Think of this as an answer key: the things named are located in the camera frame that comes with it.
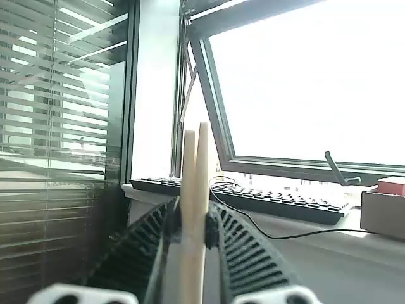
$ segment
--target window blind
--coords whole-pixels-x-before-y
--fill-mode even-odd
[[[120,120],[124,0],[0,0],[0,303],[82,276]]]

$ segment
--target keyboard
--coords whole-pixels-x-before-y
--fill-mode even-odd
[[[145,178],[130,180],[130,182],[137,190],[169,196],[180,194],[181,179],[177,178]],[[215,187],[213,192],[226,204],[237,209],[324,225],[335,225],[353,207],[347,202],[338,203],[323,198],[307,197],[295,191],[272,192],[222,185]],[[211,192],[209,195],[211,200],[215,200]]]

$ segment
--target wooden stick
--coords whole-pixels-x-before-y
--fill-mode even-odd
[[[195,298],[190,303],[203,303],[204,266],[205,266],[205,219],[208,212],[208,123],[201,122],[198,135],[196,158],[196,187],[194,190],[194,275]]]
[[[188,154],[192,153],[192,145],[195,145],[191,132],[185,132],[182,188],[180,190],[180,207],[185,208],[182,210],[180,304],[202,304],[203,302],[206,251],[205,218],[209,199],[208,123],[200,123],[194,176],[192,176],[190,168],[194,153],[192,156]]]
[[[189,304],[193,299],[193,205],[196,174],[196,134],[184,132],[182,185],[180,188],[180,212],[182,214],[182,241],[180,244],[179,303]]]

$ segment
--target red object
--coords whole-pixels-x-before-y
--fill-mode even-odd
[[[378,193],[405,195],[405,177],[385,177],[378,180]]]

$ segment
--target window frame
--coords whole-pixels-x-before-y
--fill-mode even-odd
[[[212,35],[321,1],[323,0],[247,0],[190,21],[187,33],[196,61],[222,170],[337,182],[326,160],[267,158],[235,154],[209,41]],[[359,186],[373,186],[378,179],[392,175],[405,177],[405,166],[339,161],[336,163],[345,178],[360,177]]]

